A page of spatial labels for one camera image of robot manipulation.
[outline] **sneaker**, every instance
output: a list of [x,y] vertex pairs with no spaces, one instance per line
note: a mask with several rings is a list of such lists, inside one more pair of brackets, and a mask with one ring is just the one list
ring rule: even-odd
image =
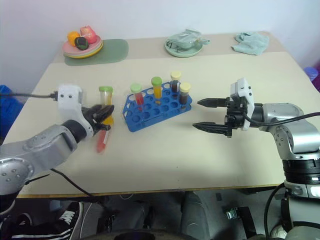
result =
[[64,221],[71,229],[71,235],[69,239],[72,239],[76,227],[81,223],[83,210],[84,208],[82,202],[73,201],[59,217],[59,220]]
[[28,213],[22,213],[16,219],[16,224],[20,226],[32,226],[32,219]]
[[286,239],[288,233],[281,225],[275,226],[270,234],[270,238]]

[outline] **test tube rack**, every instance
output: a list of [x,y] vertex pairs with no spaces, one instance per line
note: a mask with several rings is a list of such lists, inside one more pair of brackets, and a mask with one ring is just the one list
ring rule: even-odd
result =
[[136,132],[191,110],[190,96],[186,104],[180,104],[179,92],[172,92],[170,82],[163,83],[161,89],[160,100],[155,99],[152,87],[142,90],[144,105],[137,105],[134,94],[127,96],[122,114],[130,132]]

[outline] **light blue towel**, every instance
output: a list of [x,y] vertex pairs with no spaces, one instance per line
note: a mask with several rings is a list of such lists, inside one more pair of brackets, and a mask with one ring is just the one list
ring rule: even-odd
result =
[[257,32],[242,32],[235,36],[238,45],[232,46],[236,52],[261,55],[269,45],[269,37]]

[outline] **table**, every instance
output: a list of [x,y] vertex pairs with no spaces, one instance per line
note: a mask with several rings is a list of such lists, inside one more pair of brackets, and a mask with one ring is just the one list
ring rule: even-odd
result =
[[[192,127],[192,123],[204,121],[223,124],[226,108],[205,108],[196,102],[209,97],[228,97],[230,84],[242,77],[251,85],[256,103],[289,102],[305,113],[319,111],[320,94],[274,37],[269,34],[270,47],[264,54],[252,56],[231,50],[230,45],[235,43],[233,36],[206,36],[211,39],[211,45],[191,58],[168,55],[163,49],[164,38],[128,40],[128,58],[116,63],[67,66],[58,54],[33,93],[48,94],[59,84],[77,84],[85,90],[85,103],[89,107],[100,102],[99,86],[113,86],[115,124],[104,154],[96,153],[95,136],[80,142],[78,149],[56,169],[98,196],[267,187],[283,182],[282,161],[270,133],[256,128],[247,132],[234,130],[232,138],[227,138]],[[137,50],[143,43],[153,52]],[[160,76],[166,82],[170,80],[170,72],[176,70],[182,71],[182,81],[191,83],[191,111],[130,132],[122,116],[130,84],[139,82],[145,89],[151,86],[152,77]],[[320,129],[319,118],[308,121]],[[55,101],[30,98],[4,143],[28,139],[61,123]],[[49,173],[26,185],[19,197],[84,196],[60,175]]]

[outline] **pink fruit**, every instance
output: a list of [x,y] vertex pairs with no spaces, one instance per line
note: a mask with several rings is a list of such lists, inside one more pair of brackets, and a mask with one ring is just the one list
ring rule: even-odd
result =
[[89,44],[94,44],[97,41],[97,35],[90,26],[81,27],[80,34],[88,41]]

